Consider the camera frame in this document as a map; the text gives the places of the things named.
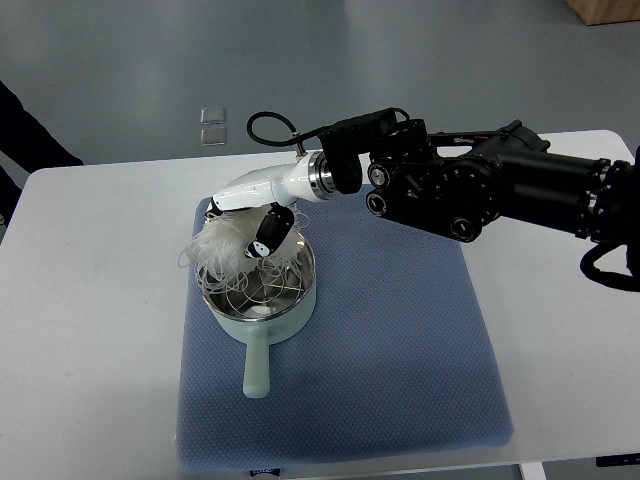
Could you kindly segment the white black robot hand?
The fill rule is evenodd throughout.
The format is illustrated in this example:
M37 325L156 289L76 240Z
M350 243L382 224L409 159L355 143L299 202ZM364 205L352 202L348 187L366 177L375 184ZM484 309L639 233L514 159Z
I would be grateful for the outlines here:
M286 239L294 221L291 205L298 200L328 201L337 195L329 163L324 153L317 151L299 156L294 164L253 170L238 177L213 195L211 207L216 215L269 208L245 249L246 257L259 259L272 255Z

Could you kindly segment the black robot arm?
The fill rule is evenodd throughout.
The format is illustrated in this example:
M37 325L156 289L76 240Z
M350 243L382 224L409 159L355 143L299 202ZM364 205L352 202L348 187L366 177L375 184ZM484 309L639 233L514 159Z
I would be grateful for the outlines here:
M369 211L460 242L507 217L589 239L580 270L609 288L639 289L639 165L552 154L518 120L495 131L430 134L388 108L317 136L342 194L373 187Z

